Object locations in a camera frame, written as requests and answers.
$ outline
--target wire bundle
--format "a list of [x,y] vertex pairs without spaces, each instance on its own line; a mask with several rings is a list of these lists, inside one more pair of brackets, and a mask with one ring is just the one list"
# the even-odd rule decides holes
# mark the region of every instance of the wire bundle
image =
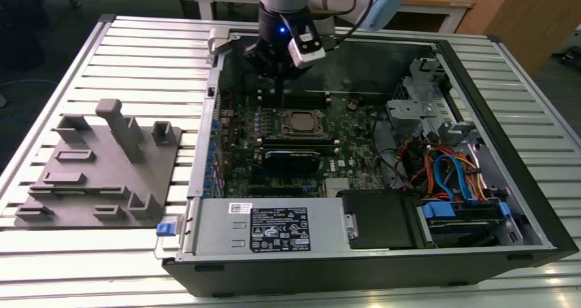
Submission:
[[[398,160],[400,160],[403,154],[410,149],[411,144],[411,142],[406,143],[406,145],[396,152],[395,158]],[[432,152],[439,153],[436,159],[431,158],[430,156]],[[418,170],[418,172],[415,172],[414,176],[411,176],[411,179],[407,182],[403,181],[403,184],[406,184],[404,190],[415,190],[415,192],[422,192],[424,199],[448,199],[450,201],[462,201],[462,198],[458,195],[454,195],[452,191],[446,186],[446,182],[443,182],[440,179],[442,162],[450,162],[456,171],[460,197],[463,197],[463,200],[484,201],[486,195],[483,194],[482,175],[478,171],[478,167],[468,161],[464,155],[458,154],[444,146],[432,146],[428,143],[426,143],[426,151],[423,153],[423,167]],[[467,174],[468,169],[472,169],[474,173]],[[414,185],[414,182],[422,175],[426,176],[426,180],[418,188]]]

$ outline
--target aluminum extrusion table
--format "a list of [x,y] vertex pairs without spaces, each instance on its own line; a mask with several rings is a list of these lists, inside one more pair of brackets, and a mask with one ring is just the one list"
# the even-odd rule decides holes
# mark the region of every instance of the aluminum extrusion table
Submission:
[[[0,306],[93,307],[575,307],[581,254],[539,268],[518,269],[456,288],[411,288],[288,296],[195,298],[167,275],[160,260],[177,238],[152,229],[18,230],[16,207],[58,142],[50,128],[61,114],[90,114],[100,98],[123,101],[139,125],[169,120],[181,136],[165,215],[185,210],[196,130],[209,65],[208,31],[256,30],[253,23],[105,17],[0,177]],[[483,36],[374,33],[446,39],[480,90],[577,245],[581,245],[581,141],[502,44]],[[458,95],[460,113],[467,116]],[[92,124],[104,124],[96,116]]]

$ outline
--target blue latch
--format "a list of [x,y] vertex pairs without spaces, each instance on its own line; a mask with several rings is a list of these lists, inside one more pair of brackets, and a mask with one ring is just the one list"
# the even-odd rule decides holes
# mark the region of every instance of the blue latch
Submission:
[[498,204],[498,208],[501,209],[502,216],[507,218],[510,216],[509,204],[501,201],[501,203]]
[[175,223],[159,223],[155,234],[159,237],[175,237]]
[[454,209],[448,201],[430,201],[420,207],[424,218],[452,218],[455,217]]

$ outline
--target white sticker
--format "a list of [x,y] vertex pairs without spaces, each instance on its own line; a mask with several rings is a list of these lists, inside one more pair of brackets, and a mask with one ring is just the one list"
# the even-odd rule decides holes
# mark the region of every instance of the white sticker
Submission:
[[252,203],[229,203],[229,214],[249,214],[252,209]]

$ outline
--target power supply label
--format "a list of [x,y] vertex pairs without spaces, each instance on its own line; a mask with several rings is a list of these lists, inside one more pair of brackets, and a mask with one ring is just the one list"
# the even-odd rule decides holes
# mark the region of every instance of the power supply label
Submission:
[[307,208],[252,208],[252,252],[310,251]]

